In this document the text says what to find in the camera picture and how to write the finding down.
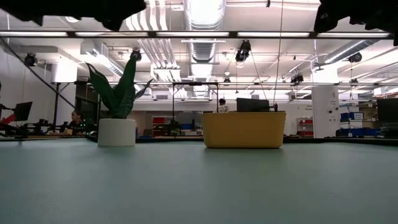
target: potted plant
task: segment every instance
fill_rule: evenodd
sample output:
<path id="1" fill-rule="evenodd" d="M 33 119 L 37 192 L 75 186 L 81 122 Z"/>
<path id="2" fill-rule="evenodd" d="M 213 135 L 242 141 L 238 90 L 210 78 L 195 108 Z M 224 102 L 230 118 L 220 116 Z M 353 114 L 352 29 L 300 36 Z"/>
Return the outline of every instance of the potted plant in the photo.
<path id="1" fill-rule="evenodd" d="M 100 95 L 102 102 L 109 109 L 112 118 L 101 119 L 98 128 L 98 146 L 134 146 L 136 143 L 136 121 L 127 119 L 134 100 L 140 98 L 151 80 L 136 93 L 134 76 L 136 58 L 132 57 L 124 68 L 123 76 L 113 88 L 108 79 L 94 66 L 86 63 L 90 71 L 91 84 Z"/>

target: ventilation duct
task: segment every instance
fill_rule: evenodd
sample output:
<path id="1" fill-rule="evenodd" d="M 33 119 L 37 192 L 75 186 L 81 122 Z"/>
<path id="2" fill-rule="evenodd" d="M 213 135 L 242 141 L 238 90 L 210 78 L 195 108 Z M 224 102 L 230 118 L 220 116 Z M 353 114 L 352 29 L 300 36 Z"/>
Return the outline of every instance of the ventilation duct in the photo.
<path id="1" fill-rule="evenodd" d="M 212 31 L 220 30 L 223 25 L 226 0 L 183 0 L 186 30 Z M 192 62 L 191 72 L 194 77 L 211 76 L 213 66 L 203 63 L 214 62 L 217 51 L 216 43 L 191 43 L 189 45 Z M 203 87 L 195 86 L 197 96 L 204 96 Z"/>
<path id="2" fill-rule="evenodd" d="M 379 40 L 352 40 L 348 44 L 326 55 L 323 60 L 327 64 L 333 64 L 346 59 L 377 42 L 379 42 Z"/>

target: person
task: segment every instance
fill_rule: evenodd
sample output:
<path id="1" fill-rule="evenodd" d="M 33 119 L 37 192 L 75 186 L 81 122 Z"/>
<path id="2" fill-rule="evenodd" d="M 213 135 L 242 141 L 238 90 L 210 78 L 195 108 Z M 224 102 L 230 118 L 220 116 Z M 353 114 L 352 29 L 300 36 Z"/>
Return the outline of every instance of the person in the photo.
<path id="1" fill-rule="evenodd" d="M 72 112 L 72 121 L 70 122 L 68 129 L 72 131 L 72 135 L 85 134 L 86 126 L 81 112 L 77 110 Z"/>
<path id="2" fill-rule="evenodd" d="M 219 113 L 228 113 L 229 112 L 229 107 L 227 105 L 225 105 L 226 102 L 224 99 L 220 99 L 218 101 L 218 103 L 220 104 L 220 106 L 218 107 Z"/>

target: desk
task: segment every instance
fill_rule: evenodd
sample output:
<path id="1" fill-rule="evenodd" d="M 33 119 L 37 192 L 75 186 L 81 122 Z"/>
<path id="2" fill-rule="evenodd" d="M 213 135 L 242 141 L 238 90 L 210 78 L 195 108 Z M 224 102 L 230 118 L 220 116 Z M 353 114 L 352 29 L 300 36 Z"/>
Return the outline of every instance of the desk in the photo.
<path id="1" fill-rule="evenodd" d="M 398 223 L 398 148 L 0 142 L 0 223 Z"/>

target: ceiling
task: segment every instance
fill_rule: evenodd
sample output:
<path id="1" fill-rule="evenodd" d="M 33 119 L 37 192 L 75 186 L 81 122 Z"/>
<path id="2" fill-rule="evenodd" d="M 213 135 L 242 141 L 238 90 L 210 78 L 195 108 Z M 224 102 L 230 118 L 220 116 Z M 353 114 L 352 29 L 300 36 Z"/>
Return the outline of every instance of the ceiling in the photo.
<path id="1" fill-rule="evenodd" d="M 271 7 L 265 7 L 266 1 L 259 0 L 227 0 L 227 7 L 224 17 L 222 30 L 240 31 L 312 31 L 313 23 L 319 5 L 318 0 L 286 0 L 282 10 L 281 1 L 271 0 Z M 166 0 L 166 21 L 170 30 L 184 30 L 184 12 L 181 10 L 182 0 Z M 149 21 L 149 8 L 147 8 L 147 20 Z M 83 18 L 79 22 L 68 22 L 64 17 L 47 16 L 44 19 L 44 26 L 39 27 L 33 22 L 21 22 L 7 13 L 0 11 L 1 30 L 78 30 L 78 31 L 102 31 L 103 26 L 90 18 Z M 129 30 L 123 24 L 121 31 Z M 333 32 L 377 32 L 376 30 L 366 31 L 364 26 L 350 25 L 348 19 L 339 21 Z M 345 45 L 350 40 L 334 39 L 249 39 L 251 43 L 251 56 L 245 61 L 243 68 L 236 68 L 234 55 L 239 47 L 241 40 L 225 39 L 225 43 L 218 44 L 211 81 L 222 82 L 224 73 L 229 72 L 232 82 L 275 82 L 289 72 L 303 60 L 312 55 L 325 55 L 339 47 Z M 54 46 L 62 49 L 67 54 L 76 58 L 80 63 L 92 62 L 89 55 L 81 54 L 81 43 L 83 39 L 11 39 L 10 42 L 20 46 Z M 129 52 L 133 48 L 141 47 L 136 39 L 93 39 L 95 44 L 104 43 L 109 47 L 109 57 L 120 67 L 125 66 Z M 181 43 L 181 39 L 171 39 L 173 52 L 177 64 L 181 68 L 181 77 L 190 75 L 190 57 L 187 44 Z M 378 43 L 361 51 L 362 62 L 354 64 L 351 70 L 349 62 L 338 62 L 338 76 L 340 81 L 348 81 L 351 77 L 366 72 L 377 70 L 383 66 L 396 62 L 398 53 L 393 49 L 392 40 L 381 40 Z M 390 50 L 388 54 L 379 56 L 383 52 Z M 150 76 L 149 59 L 143 55 L 141 62 L 137 64 L 136 80 L 147 81 Z M 97 64 L 99 70 L 105 75 L 114 77 L 107 68 Z M 310 69 L 301 71 L 306 82 L 310 82 Z M 79 67 L 79 76 L 87 76 L 88 71 L 84 66 Z M 382 73 L 376 77 L 371 77 L 366 82 L 376 82 L 382 78 L 394 77 L 398 75 L 398 70 Z"/>

